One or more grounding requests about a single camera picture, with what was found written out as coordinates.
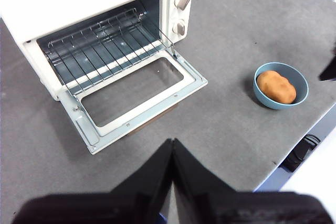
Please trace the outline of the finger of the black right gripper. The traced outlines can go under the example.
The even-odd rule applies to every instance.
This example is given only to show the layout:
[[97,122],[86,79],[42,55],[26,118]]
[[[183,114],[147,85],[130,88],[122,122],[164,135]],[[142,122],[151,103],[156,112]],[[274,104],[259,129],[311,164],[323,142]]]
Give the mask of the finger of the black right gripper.
[[336,79],[336,57],[334,57],[327,67],[319,75],[320,81],[335,81]]

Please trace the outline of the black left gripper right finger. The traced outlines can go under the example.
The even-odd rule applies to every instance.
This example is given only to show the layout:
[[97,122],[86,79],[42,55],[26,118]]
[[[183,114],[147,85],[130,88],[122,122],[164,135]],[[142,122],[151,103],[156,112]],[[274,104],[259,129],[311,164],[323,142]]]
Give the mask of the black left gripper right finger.
[[172,140],[174,185],[192,223],[332,223],[322,203],[294,192],[236,191],[178,140]]

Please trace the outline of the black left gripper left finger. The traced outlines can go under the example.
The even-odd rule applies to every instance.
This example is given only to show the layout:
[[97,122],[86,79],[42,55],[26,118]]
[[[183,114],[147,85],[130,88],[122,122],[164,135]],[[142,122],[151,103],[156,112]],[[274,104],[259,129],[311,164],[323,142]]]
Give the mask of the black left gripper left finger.
[[172,183],[172,154],[168,139],[112,191],[34,198],[13,223],[155,223]]

